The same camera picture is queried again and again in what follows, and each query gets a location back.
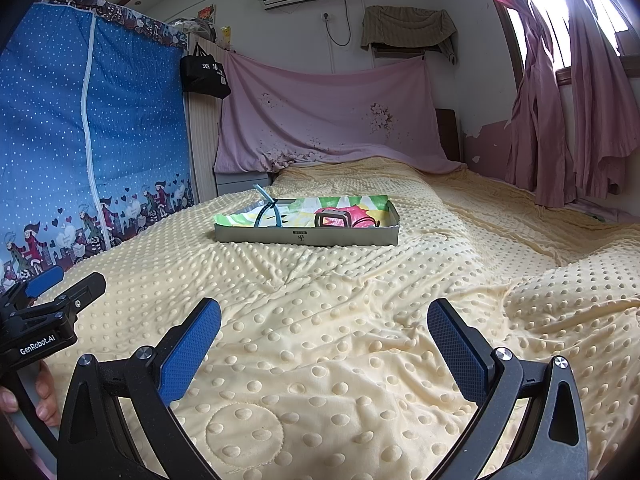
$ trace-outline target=yellow bedspread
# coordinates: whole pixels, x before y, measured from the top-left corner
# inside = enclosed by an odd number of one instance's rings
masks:
[[[181,211],[73,267],[107,291],[80,316],[79,341],[49,359],[61,400],[76,359],[129,356],[155,344],[203,296],[223,326],[178,420],[224,479],[425,478],[475,405],[466,402],[426,329],[446,297],[465,321],[518,357],[567,357],[581,392],[590,469],[615,452],[638,415],[640,230],[460,171],[423,176],[382,158],[288,169],[277,198],[388,194],[398,247],[221,244],[210,220],[258,199],[225,195]],[[130,407],[133,435],[158,462]],[[486,472],[514,437],[516,410]]]

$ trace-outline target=finger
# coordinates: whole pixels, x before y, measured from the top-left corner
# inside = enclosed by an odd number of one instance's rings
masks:
[[[54,393],[53,376],[44,361],[40,361],[40,373],[36,378],[36,392],[41,399],[47,399]]]
[[[58,403],[56,396],[49,396],[47,399],[41,399],[36,408],[36,414],[40,420],[46,421],[58,412]]]
[[[57,428],[60,426],[60,411],[56,410],[56,413],[51,415],[44,423],[50,428]]]
[[[0,386],[0,411],[15,413],[18,411],[18,399],[6,388]]]

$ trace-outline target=pink curtain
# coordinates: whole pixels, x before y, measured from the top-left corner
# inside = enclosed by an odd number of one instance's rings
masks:
[[[497,0],[517,10],[527,42],[524,78],[511,115],[507,182],[535,190],[536,203],[562,207],[575,199],[575,177],[553,69],[551,34],[529,0]]]
[[[217,173],[279,171],[295,162],[370,156],[450,173],[431,85],[419,57],[372,70],[305,74],[229,53]]]
[[[622,186],[625,158],[640,146],[640,112],[631,85],[596,20],[592,0],[566,0],[575,111],[576,185],[605,198]]]

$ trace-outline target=white wall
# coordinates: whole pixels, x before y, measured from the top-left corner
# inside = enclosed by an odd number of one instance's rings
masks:
[[[280,68],[329,73],[332,70],[330,54],[334,57],[335,72],[366,70],[391,62],[374,61],[371,53],[360,47],[365,6],[443,8],[441,0],[347,0],[347,3],[352,38],[345,47],[329,44],[321,17],[323,12],[329,13],[334,39],[345,43],[349,32],[343,0],[305,2],[273,10],[263,10],[255,0],[163,0],[151,9],[140,10],[153,18],[168,21],[181,16],[194,16],[203,7],[215,4],[216,26],[231,26],[232,47],[236,52]],[[428,52],[426,62],[434,104],[436,107],[458,110],[454,67],[437,52]]]
[[[511,117],[515,78],[504,31],[492,0],[440,0],[458,29],[454,69],[462,132]]]
[[[631,87],[640,106],[640,78],[631,79]],[[574,99],[571,86],[561,86],[560,95],[562,108],[564,109],[564,122],[566,125],[567,143],[572,156],[575,142],[575,117]],[[619,195],[612,195],[606,199],[586,197],[590,202],[595,202],[604,207],[612,207],[640,216],[640,150],[636,150],[629,157],[626,164],[626,182]]]

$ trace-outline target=blue gripper pad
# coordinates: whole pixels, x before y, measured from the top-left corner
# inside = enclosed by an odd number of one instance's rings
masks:
[[[489,343],[444,299],[431,302],[427,327],[463,397],[481,406],[494,378]]]
[[[65,271],[60,266],[51,267],[41,275],[33,278],[27,287],[24,289],[24,293],[27,298],[36,299],[41,294],[47,292],[52,286],[57,285],[62,281],[65,276]]]
[[[221,322],[222,314],[218,302],[208,300],[196,319],[186,327],[182,337],[162,364],[158,394],[165,406],[172,400],[179,400],[184,396],[218,334]]]

